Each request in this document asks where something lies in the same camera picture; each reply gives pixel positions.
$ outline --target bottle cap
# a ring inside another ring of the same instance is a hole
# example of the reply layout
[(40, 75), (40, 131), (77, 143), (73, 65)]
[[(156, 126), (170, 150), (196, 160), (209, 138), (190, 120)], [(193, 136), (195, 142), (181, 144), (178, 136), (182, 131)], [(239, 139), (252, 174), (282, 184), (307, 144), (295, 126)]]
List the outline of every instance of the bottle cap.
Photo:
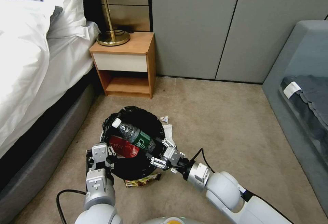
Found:
[(112, 123), (112, 126), (115, 127), (115, 128), (118, 128), (119, 125), (121, 124), (121, 122), (122, 122), (122, 121), (121, 121), (119, 118), (116, 118), (116, 119), (114, 120), (114, 122)]

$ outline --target wooden nightstand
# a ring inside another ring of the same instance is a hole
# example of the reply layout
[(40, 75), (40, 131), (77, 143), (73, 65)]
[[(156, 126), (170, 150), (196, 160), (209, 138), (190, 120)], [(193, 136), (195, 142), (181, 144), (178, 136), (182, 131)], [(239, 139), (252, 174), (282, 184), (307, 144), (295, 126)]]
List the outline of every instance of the wooden nightstand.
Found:
[(90, 48), (105, 95), (152, 98), (155, 80), (153, 32), (135, 32), (119, 46)]

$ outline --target bed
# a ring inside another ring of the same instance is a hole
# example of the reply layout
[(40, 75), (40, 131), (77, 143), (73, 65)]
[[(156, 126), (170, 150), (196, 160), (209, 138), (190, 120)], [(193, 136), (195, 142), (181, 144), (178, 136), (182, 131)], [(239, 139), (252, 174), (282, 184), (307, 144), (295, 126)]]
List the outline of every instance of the bed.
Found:
[(327, 79), (328, 21), (300, 21), (262, 88), (328, 216)]
[(99, 29), (86, 21), (83, 0), (0, 0), (0, 8), (0, 223), (8, 223), (48, 181), (87, 115), (97, 85), (88, 49)]

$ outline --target plastic bottle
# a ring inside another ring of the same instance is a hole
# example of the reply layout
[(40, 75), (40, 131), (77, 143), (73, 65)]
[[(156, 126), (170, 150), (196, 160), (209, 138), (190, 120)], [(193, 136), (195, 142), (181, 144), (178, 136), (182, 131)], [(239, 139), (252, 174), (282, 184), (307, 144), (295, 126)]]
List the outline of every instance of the plastic bottle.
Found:
[(119, 118), (116, 118), (112, 126), (120, 131), (122, 138), (128, 140), (134, 146), (151, 153), (155, 148), (155, 142), (149, 135), (141, 131), (134, 125), (124, 123)]

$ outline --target beige carpet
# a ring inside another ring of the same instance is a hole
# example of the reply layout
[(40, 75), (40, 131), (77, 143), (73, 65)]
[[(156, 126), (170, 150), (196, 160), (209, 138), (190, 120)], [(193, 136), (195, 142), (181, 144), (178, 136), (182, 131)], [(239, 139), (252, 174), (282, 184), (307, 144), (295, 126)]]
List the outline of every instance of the beige carpet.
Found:
[[(228, 171), (295, 224), (328, 223), (260, 85), (159, 77), (151, 100), (103, 95), (95, 100), (53, 176), (15, 223), (60, 223), (56, 194), (67, 188), (85, 190), (85, 150), (98, 142), (103, 120), (128, 105), (169, 116), (181, 151), (192, 157), (203, 147), (214, 170)], [(165, 215), (229, 223), (204, 192), (170, 171), (139, 188), (125, 188), (115, 178), (114, 187), (125, 224)], [(83, 196), (66, 193), (61, 203), (67, 222), (74, 223), (83, 211)]]

